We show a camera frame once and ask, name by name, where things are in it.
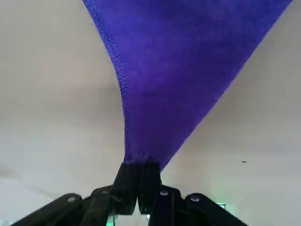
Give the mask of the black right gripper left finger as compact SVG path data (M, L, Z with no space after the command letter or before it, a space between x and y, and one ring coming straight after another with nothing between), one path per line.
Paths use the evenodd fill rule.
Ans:
M139 185L139 167L121 164L112 185L82 198L64 194L14 223L15 226L110 226L118 215L132 215Z

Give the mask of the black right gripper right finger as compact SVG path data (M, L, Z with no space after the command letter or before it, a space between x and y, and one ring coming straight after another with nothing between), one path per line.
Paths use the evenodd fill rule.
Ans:
M244 222L200 193L182 198L181 192L161 182L158 164L142 167L138 190L140 213L150 226L243 226Z

